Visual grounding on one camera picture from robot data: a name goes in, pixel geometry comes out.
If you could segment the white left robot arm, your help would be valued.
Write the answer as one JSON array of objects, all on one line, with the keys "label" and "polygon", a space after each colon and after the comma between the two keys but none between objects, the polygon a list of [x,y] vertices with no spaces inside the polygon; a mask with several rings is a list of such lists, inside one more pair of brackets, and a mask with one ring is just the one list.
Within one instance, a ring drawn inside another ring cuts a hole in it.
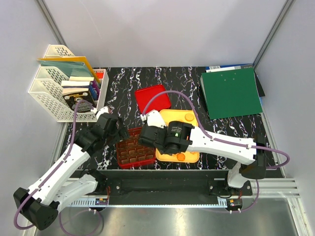
[{"label": "white left robot arm", "polygon": [[69,146],[53,166],[34,184],[26,189],[19,187],[14,192],[17,207],[14,226],[20,230],[28,229],[17,223],[18,216],[22,215],[32,227],[44,230],[70,203],[86,194],[106,193],[107,178],[96,169],[88,170],[68,186],[64,186],[64,183],[105,145],[113,145],[127,138],[129,133],[124,120],[107,112],[99,115],[94,125],[74,131]]}]

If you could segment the red cookie box with tray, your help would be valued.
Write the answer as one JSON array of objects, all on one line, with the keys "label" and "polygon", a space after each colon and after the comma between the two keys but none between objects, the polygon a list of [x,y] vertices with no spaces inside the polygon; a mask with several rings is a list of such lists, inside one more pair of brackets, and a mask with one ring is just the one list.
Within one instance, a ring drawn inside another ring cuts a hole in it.
[{"label": "red cookie box with tray", "polygon": [[130,169],[153,165],[155,149],[138,143],[141,127],[128,130],[130,137],[116,144],[117,162],[120,168]]}]

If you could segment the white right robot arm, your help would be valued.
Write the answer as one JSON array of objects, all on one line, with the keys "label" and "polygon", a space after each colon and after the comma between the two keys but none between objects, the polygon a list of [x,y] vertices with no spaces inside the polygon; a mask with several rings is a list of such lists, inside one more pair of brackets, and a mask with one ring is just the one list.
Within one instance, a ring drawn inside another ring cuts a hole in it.
[{"label": "white right robot arm", "polygon": [[223,156],[236,161],[229,170],[224,191],[234,195],[249,179],[266,177],[266,159],[263,151],[256,150],[253,139],[240,139],[203,132],[192,124],[171,121],[168,125],[142,126],[138,141],[141,145],[157,149],[161,154],[179,154],[181,152],[201,152]]}]

